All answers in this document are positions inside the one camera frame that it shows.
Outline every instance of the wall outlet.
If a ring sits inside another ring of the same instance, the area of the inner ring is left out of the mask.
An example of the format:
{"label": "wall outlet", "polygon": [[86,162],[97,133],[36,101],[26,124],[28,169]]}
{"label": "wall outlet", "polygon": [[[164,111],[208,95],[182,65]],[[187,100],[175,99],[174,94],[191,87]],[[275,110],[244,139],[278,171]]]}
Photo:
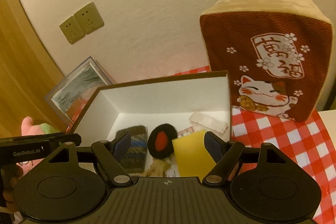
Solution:
{"label": "wall outlet", "polygon": [[70,44],[74,44],[76,41],[85,36],[84,31],[74,16],[69,17],[59,27]]}
{"label": "wall outlet", "polygon": [[90,33],[104,25],[104,21],[93,2],[76,12],[75,17],[85,33]]}

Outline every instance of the checkered tablecloth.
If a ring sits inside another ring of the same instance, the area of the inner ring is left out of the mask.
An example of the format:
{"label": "checkered tablecloth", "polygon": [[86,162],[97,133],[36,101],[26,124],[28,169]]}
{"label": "checkered tablecloth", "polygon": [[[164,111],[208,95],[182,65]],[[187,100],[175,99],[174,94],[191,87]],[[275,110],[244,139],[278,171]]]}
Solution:
{"label": "checkered tablecloth", "polygon": [[[176,75],[209,71],[202,67]],[[232,109],[232,138],[250,147],[270,142],[311,175],[322,190],[322,200],[314,220],[318,224],[335,224],[336,152],[330,136],[314,111],[305,122]]]}

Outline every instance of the wooden door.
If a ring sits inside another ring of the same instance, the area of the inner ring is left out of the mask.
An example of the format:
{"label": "wooden door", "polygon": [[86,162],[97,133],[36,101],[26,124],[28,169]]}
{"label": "wooden door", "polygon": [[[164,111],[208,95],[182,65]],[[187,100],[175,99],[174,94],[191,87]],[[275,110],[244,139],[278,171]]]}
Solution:
{"label": "wooden door", "polygon": [[44,99],[62,78],[20,0],[0,0],[0,138],[19,136],[26,116],[65,130]]}

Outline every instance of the lucky cat pillow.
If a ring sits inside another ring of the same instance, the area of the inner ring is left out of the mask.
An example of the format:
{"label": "lucky cat pillow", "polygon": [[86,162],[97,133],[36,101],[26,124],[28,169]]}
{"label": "lucky cat pillow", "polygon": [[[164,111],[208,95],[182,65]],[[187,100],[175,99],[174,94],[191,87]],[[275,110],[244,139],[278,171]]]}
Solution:
{"label": "lucky cat pillow", "polygon": [[220,0],[200,25],[211,70],[229,71],[234,107],[308,119],[328,72],[333,35],[312,0]]}

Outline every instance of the yellow paper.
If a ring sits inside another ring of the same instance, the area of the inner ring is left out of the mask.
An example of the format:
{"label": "yellow paper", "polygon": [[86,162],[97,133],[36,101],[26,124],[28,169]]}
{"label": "yellow paper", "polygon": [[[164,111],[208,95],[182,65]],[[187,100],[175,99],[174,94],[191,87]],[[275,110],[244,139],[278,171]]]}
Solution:
{"label": "yellow paper", "polygon": [[216,165],[204,146],[205,130],[173,140],[175,159],[181,177],[199,177],[200,181]]}

